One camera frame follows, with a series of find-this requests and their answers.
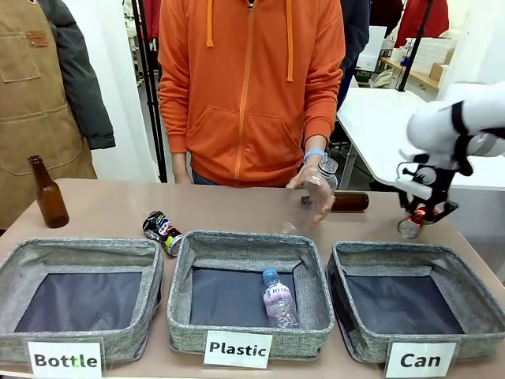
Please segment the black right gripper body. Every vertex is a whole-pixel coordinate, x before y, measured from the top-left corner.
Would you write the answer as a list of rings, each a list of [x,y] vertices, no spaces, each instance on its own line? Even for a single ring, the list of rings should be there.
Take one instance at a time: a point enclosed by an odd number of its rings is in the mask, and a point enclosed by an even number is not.
[[[450,201],[449,188],[456,170],[419,163],[415,171],[410,171],[408,168],[401,168],[402,165],[406,163],[397,166],[398,193],[411,193],[419,198],[419,205],[424,206]]]

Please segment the person left hand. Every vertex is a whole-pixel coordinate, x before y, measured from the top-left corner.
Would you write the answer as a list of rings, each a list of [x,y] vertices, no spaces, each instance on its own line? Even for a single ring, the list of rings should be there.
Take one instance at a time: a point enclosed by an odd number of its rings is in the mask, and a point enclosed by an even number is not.
[[[327,179],[314,163],[305,164],[288,182],[294,209],[285,223],[284,231],[292,235],[306,235],[316,228],[331,211],[335,197]]]

